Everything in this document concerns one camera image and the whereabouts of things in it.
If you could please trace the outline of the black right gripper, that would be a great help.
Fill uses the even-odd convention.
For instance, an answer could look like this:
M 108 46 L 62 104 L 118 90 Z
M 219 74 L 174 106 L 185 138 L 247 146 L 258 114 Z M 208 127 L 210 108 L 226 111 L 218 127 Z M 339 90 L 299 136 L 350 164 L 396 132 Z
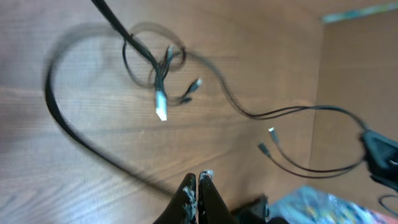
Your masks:
M 366 130 L 361 135 L 361 142 L 372 180 L 397 190 L 397 141 Z

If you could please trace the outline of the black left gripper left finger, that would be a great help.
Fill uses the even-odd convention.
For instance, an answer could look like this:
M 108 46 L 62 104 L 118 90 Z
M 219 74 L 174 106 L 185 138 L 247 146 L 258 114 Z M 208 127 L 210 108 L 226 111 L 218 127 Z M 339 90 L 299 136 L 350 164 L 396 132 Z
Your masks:
M 196 176 L 195 174 L 188 173 L 154 224 L 196 223 L 196 212 Z

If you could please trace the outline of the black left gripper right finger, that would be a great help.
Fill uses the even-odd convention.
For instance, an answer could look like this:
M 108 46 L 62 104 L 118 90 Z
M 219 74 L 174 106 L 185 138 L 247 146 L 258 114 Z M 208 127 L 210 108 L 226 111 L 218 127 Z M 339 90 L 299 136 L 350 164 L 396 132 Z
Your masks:
M 200 224 L 235 224 L 212 178 L 212 170 L 203 170 L 198 179 L 198 222 Z

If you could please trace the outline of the black cable silver USB plug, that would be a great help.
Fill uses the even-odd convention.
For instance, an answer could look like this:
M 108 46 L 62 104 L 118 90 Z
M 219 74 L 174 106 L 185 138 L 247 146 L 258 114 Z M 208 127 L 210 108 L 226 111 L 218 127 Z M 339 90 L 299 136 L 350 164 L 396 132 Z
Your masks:
M 164 88 L 164 79 L 166 78 L 169 71 L 173 68 L 171 66 L 172 60 L 175 57 L 181 56 L 181 62 L 178 67 L 182 67 L 186 61 L 187 52 L 183 44 L 180 44 L 179 50 L 177 52 L 173 52 L 171 50 L 166 51 L 165 58 L 161 61 L 156 61 L 153 54 L 148 50 L 148 48 L 140 43 L 138 40 L 134 38 L 134 34 L 130 34 L 125 27 L 120 23 L 119 19 L 114 15 L 112 10 L 107 5 L 104 0 L 93 0 L 93 4 L 99 10 L 99 12 L 105 17 L 105 19 L 110 23 L 111 27 L 124 39 L 125 45 L 130 45 L 133 47 L 144 59 L 146 59 L 155 71 L 155 81 L 154 81 L 154 89 L 155 89 L 155 108 L 158 117 L 161 120 L 165 120 L 167 118 L 167 107 L 169 99 L 167 98 L 165 88 Z M 44 93 L 45 93 L 45 102 L 47 108 L 52 115 L 55 122 L 59 125 L 59 127 L 67 134 L 70 138 L 72 138 L 75 142 L 77 142 L 83 149 L 87 150 L 97 159 L 102 160 L 105 164 L 117 169 L 118 171 L 125 173 L 129 177 L 137 180 L 138 182 L 143 183 L 149 188 L 157 191 L 161 194 L 171 196 L 174 194 L 174 191 L 170 189 L 168 186 L 161 184 L 150 176 L 144 175 L 143 172 L 137 170 L 135 167 L 129 167 L 123 164 L 119 159 L 112 157 L 112 155 L 107 154 L 102 151 L 102 149 L 97 149 L 93 145 L 91 145 L 86 139 L 79 135 L 79 132 L 75 131 L 72 126 L 69 125 L 68 121 L 63 117 L 63 114 L 59 110 L 58 104 L 55 99 L 55 95 L 53 92 L 53 72 L 56 70 L 58 60 L 62 57 L 63 51 L 68 49 L 75 41 L 79 41 L 84 38 L 83 36 L 76 37 L 75 39 L 70 40 L 66 44 L 61 43 L 57 49 L 53 52 L 53 56 L 49 62 L 47 67 L 47 74 L 45 76 L 44 82 Z

